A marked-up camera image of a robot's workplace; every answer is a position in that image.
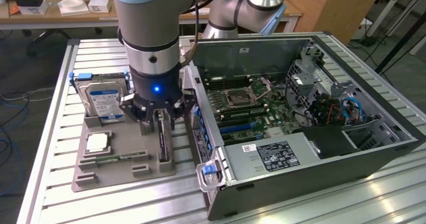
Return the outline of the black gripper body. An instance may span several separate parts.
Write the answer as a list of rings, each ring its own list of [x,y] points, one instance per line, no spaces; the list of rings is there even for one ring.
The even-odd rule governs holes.
[[[140,73],[131,68],[131,77],[135,86],[135,102],[144,106],[148,118],[153,111],[165,109],[168,114],[177,101],[183,98],[180,88],[180,69],[177,64],[168,72],[157,75]]]

